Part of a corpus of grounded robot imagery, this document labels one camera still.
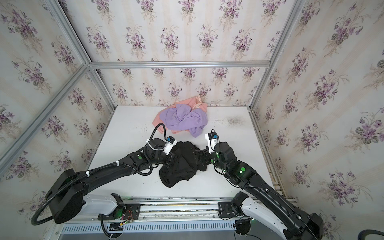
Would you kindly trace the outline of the black cloth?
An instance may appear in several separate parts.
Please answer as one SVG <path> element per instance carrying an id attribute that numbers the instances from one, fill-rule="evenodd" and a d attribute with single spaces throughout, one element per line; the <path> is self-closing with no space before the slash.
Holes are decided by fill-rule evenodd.
<path id="1" fill-rule="evenodd" d="M 173 147 L 170 152 L 171 159 L 159 170 L 163 185 L 172 188 L 180 181 L 189 181 L 197 171 L 207 171 L 207 165 L 196 159 L 196 151 L 200 149 L 191 142 L 178 142 Z"/>

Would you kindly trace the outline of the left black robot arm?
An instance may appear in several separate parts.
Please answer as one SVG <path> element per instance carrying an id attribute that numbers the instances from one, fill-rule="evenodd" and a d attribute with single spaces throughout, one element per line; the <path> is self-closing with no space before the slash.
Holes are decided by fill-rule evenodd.
<path id="1" fill-rule="evenodd" d="M 49 221 L 61 224 L 71 220 L 86 204 L 84 196 L 123 177 L 151 175 L 156 165 L 166 162 L 176 144 L 172 136 L 164 139 L 150 136 L 144 147 L 113 163 L 86 171 L 68 169 L 62 172 L 32 216 L 31 224 L 38 226 Z"/>

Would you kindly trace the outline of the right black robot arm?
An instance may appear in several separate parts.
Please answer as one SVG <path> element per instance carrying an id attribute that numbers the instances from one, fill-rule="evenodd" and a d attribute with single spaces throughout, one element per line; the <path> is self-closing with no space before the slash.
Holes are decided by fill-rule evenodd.
<path id="1" fill-rule="evenodd" d="M 320 240 L 324 221 L 316 213 L 299 209 L 271 187 L 250 165 L 237 159 L 226 142 L 210 151 L 194 150 L 204 164 L 213 164 L 224 177 L 241 189 L 231 201 L 232 213 L 260 222 L 284 240 Z"/>

